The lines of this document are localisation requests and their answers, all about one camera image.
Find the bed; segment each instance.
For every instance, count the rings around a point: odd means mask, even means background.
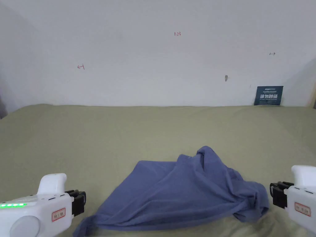
[[[84,214],[70,236],[92,215],[139,160],[176,161],[208,145],[246,180],[267,191],[293,182],[291,166],[316,166],[316,110],[306,107],[96,107],[21,108],[0,120],[0,201],[35,194],[41,177],[66,173],[66,189],[86,191]],[[233,216],[169,231],[117,232],[94,236],[305,236],[306,230],[271,205],[257,223]]]

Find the blue cloth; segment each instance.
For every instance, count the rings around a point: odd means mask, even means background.
[[[229,215],[241,222],[255,222],[268,209],[268,195],[262,184],[244,181],[204,146],[196,156],[180,155],[176,162],[139,161],[73,236],[85,236],[94,228],[183,228]]]

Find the white wall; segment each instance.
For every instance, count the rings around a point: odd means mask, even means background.
[[[306,106],[315,9],[315,0],[0,0],[0,96],[9,112],[228,106],[284,85],[282,105]]]

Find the red handwritten mark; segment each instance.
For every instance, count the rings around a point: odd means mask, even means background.
[[[83,66],[83,64],[82,64],[82,66],[80,66],[80,67],[79,67],[79,65],[78,65],[78,68],[79,68],[79,69],[80,69],[80,68],[82,68],[82,67],[83,67],[83,69],[84,69],[84,66]]]

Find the sticker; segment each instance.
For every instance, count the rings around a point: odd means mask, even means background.
[[[304,215],[311,216],[311,209],[307,206],[304,206],[300,203],[294,203],[294,208],[296,211],[303,213]]]
[[[60,218],[63,218],[66,215],[66,208],[60,209],[52,213],[52,222],[57,221]]]

